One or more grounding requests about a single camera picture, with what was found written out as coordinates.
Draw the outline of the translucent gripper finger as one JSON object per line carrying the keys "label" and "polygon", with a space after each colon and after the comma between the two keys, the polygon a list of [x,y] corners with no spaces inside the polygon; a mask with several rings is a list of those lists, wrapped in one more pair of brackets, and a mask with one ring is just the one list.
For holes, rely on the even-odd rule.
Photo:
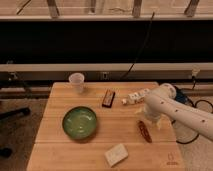
{"label": "translucent gripper finger", "polygon": [[152,124],[153,124],[158,130],[161,130],[161,128],[162,128],[162,118],[159,118],[158,120],[152,121]]}
{"label": "translucent gripper finger", "polygon": [[136,115],[143,115],[145,112],[145,108],[144,107],[140,107],[139,109],[136,110],[135,114]]}

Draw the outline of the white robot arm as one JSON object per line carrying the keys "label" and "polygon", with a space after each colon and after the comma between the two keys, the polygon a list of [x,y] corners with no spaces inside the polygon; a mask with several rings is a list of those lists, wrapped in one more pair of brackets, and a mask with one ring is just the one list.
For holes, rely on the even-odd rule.
{"label": "white robot arm", "polygon": [[177,91],[169,83],[150,90],[136,112],[140,119],[157,123],[164,114],[213,141],[213,114],[175,101]]}

